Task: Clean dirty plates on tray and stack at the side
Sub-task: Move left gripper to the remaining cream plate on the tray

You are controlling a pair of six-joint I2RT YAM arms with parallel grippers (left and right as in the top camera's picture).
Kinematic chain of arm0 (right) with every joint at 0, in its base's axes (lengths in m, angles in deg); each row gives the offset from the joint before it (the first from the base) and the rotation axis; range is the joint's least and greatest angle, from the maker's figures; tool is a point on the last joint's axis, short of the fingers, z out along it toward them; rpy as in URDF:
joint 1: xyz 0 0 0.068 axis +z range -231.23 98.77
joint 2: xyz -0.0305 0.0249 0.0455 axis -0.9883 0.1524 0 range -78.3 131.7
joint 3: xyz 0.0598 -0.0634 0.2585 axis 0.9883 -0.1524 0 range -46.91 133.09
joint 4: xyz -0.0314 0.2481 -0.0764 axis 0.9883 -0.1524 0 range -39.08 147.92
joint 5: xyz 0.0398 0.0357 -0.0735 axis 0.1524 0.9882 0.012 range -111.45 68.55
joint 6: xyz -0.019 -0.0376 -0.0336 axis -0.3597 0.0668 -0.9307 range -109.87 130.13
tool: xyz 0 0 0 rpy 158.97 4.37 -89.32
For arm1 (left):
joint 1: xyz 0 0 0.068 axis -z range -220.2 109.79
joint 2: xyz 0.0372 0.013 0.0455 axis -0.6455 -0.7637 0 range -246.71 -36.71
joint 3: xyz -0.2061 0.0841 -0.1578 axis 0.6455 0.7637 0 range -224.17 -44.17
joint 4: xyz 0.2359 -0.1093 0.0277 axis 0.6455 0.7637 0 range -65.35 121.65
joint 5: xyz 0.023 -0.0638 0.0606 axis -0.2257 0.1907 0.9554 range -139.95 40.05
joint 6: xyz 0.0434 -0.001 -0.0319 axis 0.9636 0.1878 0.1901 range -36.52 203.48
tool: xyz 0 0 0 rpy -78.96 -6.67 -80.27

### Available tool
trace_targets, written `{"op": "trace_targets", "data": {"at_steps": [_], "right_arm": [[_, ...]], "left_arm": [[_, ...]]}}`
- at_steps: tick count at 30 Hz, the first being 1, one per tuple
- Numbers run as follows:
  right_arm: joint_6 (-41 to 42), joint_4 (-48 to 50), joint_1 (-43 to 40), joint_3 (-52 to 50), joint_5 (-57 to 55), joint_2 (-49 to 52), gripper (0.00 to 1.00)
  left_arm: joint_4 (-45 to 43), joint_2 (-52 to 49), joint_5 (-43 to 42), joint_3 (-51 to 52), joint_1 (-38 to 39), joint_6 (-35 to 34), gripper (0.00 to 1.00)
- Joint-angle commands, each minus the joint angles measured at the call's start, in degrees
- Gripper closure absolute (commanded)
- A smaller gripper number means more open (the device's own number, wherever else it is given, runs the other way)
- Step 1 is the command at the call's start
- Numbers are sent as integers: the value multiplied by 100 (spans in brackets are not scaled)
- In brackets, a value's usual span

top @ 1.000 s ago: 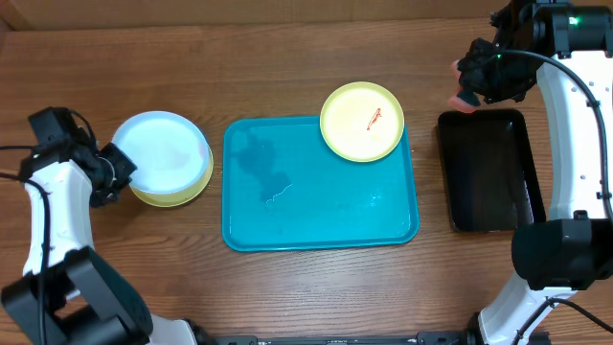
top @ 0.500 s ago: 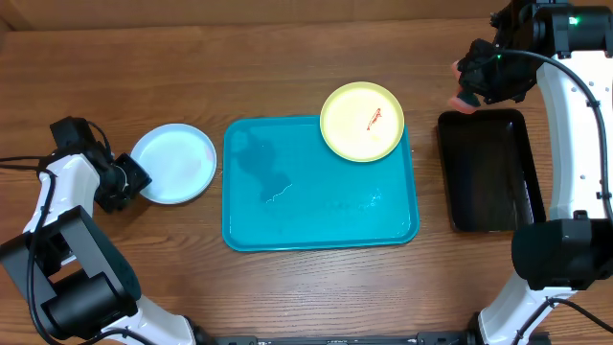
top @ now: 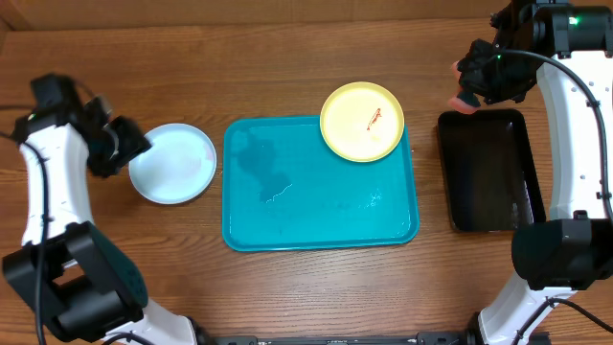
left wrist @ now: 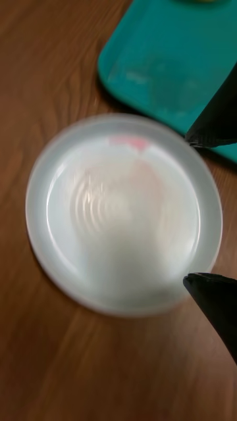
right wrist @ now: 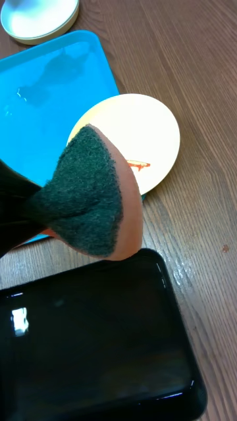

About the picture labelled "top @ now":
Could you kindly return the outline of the light blue plate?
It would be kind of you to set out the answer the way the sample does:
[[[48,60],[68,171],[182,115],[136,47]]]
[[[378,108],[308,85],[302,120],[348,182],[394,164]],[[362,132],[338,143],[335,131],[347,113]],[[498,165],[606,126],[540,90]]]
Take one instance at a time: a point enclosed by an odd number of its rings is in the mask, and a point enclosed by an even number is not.
[[[195,126],[167,124],[146,134],[151,148],[128,166],[135,190],[164,205],[181,204],[201,195],[216,172],[216,149]]]

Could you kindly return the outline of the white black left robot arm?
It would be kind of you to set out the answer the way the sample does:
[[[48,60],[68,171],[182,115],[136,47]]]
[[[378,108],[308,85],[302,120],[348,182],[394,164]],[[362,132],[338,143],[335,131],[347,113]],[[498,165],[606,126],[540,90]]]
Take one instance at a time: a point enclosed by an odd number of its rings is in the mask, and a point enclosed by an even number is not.
[[[192,318],[151,300],[144,278],[93,220],[87,176],[107,178],[151,145],[135,122],[112,118],[103,97],[84,103],[76,81],[32,80],[32,111],[9,139],[28,173],[28,219],[19,250],[2,273],[33,310],[40,342],[210,344]]]

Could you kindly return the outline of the red sponge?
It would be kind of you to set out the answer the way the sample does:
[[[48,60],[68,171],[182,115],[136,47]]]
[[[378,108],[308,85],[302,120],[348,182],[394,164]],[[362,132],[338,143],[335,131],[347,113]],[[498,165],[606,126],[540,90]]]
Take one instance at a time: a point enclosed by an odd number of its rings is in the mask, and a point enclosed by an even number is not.
[[[480,108],[480,102],[474,93],[459,87],[456,95],[448,100],[448,105],[463,114],[473,114]]]

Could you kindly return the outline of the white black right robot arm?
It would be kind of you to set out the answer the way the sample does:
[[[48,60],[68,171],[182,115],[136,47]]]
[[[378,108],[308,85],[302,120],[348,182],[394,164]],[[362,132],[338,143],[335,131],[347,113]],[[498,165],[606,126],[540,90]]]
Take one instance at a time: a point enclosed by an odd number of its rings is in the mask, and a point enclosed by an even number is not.
[[[514,272],[476,313],[463,344],[545,344],[538,325],[573,295],[612,274],[612,12],[558,0],[511,0],[454,66],[450,106],[522,102],[541,91],[553,162],[550,218],[517,231]]]

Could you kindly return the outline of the yellow plate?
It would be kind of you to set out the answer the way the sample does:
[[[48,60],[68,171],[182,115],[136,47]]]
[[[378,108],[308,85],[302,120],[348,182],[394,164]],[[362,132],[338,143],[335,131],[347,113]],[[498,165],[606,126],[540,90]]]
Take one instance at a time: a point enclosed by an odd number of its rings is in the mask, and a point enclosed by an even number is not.
[[[320,129],[328,147],[352,162],[368,163],[390,154],[405,128],[397,98],[372,82],[345,84],[326,99]]]

